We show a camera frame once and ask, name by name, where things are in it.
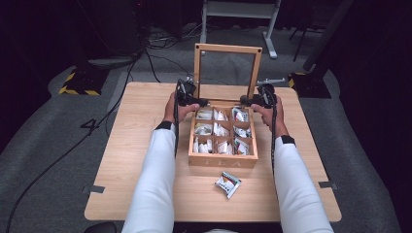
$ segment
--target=white sleeve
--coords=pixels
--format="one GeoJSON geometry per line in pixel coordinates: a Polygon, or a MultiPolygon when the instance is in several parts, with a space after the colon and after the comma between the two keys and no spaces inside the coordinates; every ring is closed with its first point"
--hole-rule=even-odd
{"type": "Polygon", "coordinates": [[[275,184],[285,233],[333,232],[322,200],[294,144],[275,141],[275,184]]]}
{"type": "Polygon", "coordinates": [[[175,142],[172,130],[154,130],[121,232],[172,232],[175,142]]]}

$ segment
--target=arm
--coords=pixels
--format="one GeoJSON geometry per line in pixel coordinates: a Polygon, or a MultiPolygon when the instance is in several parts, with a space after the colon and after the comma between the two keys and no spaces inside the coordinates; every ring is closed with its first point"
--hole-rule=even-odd
{"type": "MultiPolygon", "coordinates": [[[[165,108],[163,122],[154,130],[139,181],[121,232],[172,232],[173,182],[176,142],[173,118],[174,93],[165,108]]],[[[179,107],[179,121],[198,105],[179,107]]]]}
{"type": "MultiPolygon", "coordinates": [[[[252,108],[261,114],[272,130],[273,112],[259,105],[252,108]]],[[[275,125],[274,177],[284,232],[333,232],[322,200],[301,159],[294,139],[284,123],[282,100],[277,97],[275,125]]]]}

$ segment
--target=open box lid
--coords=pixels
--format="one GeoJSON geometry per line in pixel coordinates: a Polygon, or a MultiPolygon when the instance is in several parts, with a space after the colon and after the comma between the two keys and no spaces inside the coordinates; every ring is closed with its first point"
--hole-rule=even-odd
{"type": "MultiPolygon", "coordinates": [[[[195,98],[200,97],[201,57],[202,57],[202,52],[205,52],[205,51],[218,51],[218,52],[227,52],[227,53],[231,53],[231,52],[246,53],[246,54],[251,54],[254,57],[247,93],[241,93],[241,94],[246,94],[248,99],[252,99],[254,96],[255,87],[257,84],[257,80],[258,80],[258,67],[260,64],[262,48],[228,46],[228,45],[213,45],[213,44],[195,44],[194,46],[194,74],[193,74],[194,84],[196,85],[196,91],[193,94],[195,98]]],[[[208,99],[211,102],[213,102],[214,100],[221,100],[221,99],[211,99],[211,98],[208,98],[208,99]]]]}

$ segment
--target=small packet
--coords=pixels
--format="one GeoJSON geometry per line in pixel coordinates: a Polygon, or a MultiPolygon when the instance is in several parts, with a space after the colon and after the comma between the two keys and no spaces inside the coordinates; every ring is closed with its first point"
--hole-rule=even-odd
{"type": "Polygon", "coordinates": [[[218,143],[218,153],[233,154],[233,146],[228,141],[218,143]]]}
{"type": "Polygon", "coordinates": [[[196,137],[193,143],[193,152],[198,153],[211,153],[213,150],[212,140],[206,140],[206,144],[199,143],[199,138],[196,137]]]}
{"type": "Polygon", "coordinates": [[[225,112],[213,110],[213,118],[215,120],[225,120],[227,121],[227,115],[225,112]]]}
{"type": "Polygon", "coordinates": [[[199,138],[194,139],[193,152],[199,152],[199,138]]]}
{"type": "Polygon", "coordinates": [[[207,145],[207,151],[211,153],[213,151],[212,139],[206,140],[206,145],[207,145]]]}
{"type": "Polygon", "coordinates": [[[200,153],[209,153],[209,151],[207,150],[207,145],[206,144],[200,144],[199,145],[199,152],[200,153]]]}
{"type": "Polygon", "coordinates": [[[246,112],[241,111],[238,108],[232,109],[232,115],[234,121],[249,122],[249,115],[246,112]]]}
{"type": "Polygon", "coordinates": [[[238,138],[234,140],[234,150],[236,154],[249,155],[249,145],[238,138]]]}
{"type": "Polygon", "coordinates": [[[196,125],[194,125],[194,134],[212,135],[212,125],[206,123],[196,123],[196,125]]]}
{"type": "Polygon", "coordinates": [[[196,119],[212,119],[212,110],[198,110],[196,119]]]}
{"type": "Polygon", "coordinates": [[[243,128],[239,128],[233,125],[233,131],[236,137],[252,138],[251,128],[245,130],[243,128]]]}
{"type": "Polygon", "coordinates": [[[214,123],[213,134],[215,136],[224,136],[224,137],[230,136],[229,130],[223,128],[223,126],[221,126],[219,123],[216,123],[216,122],[214,123]]]}
{"type": "Polygon", "coordinates": [[[240,181],[238,178],[228,174],[227,172],[222,172],[222,176],[215,182],[216,186],[221,187],[226,192],[227,199],[233,195],[233,193],[240,186],[240,181]]]}

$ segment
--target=black wristband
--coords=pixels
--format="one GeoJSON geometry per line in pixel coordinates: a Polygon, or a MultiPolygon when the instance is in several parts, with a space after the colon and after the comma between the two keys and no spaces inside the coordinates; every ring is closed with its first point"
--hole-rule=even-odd
{"type": "Polygon", "coordinates": [[[282,135],[281,138],[283,144],[294,144],[294,138],[289,135],[282,135]]]}
{"type": "Polygon", "coordinates": [[[168,129],[168,130],[171,130],[172,129],[172,122],[170,122],[170,121],[162,121],[156,128],[155,128],[155,130],[157,130],[157,129],[168,129]]]}

